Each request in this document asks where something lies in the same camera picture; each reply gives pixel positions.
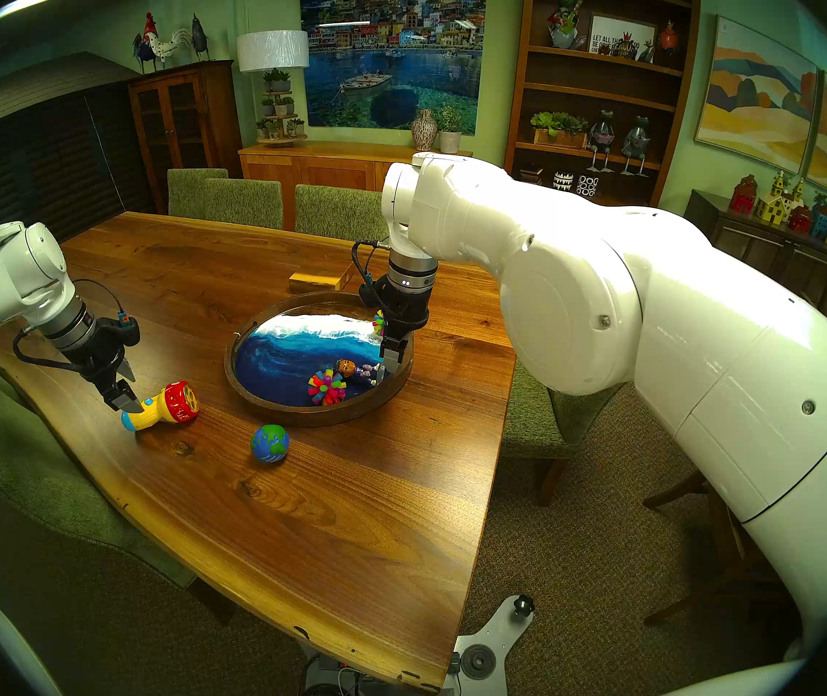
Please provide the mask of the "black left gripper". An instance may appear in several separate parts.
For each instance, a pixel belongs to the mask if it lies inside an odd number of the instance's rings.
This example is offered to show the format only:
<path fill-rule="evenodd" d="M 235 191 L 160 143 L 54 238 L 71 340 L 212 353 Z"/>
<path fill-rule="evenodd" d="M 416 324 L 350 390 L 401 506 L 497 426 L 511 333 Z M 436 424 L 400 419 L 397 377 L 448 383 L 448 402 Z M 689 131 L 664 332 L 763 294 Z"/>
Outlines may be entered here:
<path fill-rule="evenodd" d="M 136 318 L 130 315 L 117 315 L 115 319 L 84 315 L 81 325 L 87 326 L 87 333 L 69 347 L 69 361 L 78 366 L 87 381 L 95 384 L 100 381 L 104 385 L 102 398 L 114 411 L 142 413 L 142 403 L 126 382 L 136 381 L 125 357 L 125 349 L 140 341 Z M 125 381 L 117 381 L 117 376 Z"/>

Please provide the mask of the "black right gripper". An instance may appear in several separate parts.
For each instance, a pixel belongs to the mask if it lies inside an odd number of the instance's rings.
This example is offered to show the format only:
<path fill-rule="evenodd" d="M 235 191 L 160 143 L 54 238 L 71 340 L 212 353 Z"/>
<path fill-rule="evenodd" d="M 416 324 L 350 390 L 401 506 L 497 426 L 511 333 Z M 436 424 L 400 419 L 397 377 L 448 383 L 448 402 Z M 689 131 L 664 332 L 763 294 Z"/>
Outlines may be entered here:
<path fill-rule="evenodd" d="M 376 329 L 382 335 L 381 381 L 400 371 L 405 350 L 406 361 L 412 361 L 418 329 L 423 328 L 428 320 L 428 303 L 432 290 L 432 287 L 425 290 L 402 290 L 388 277 L 380 277 L 372 284 L 360 285 L 363 303 L 382 315 L 382 320 L 378 322 L 379 328 Z"/>

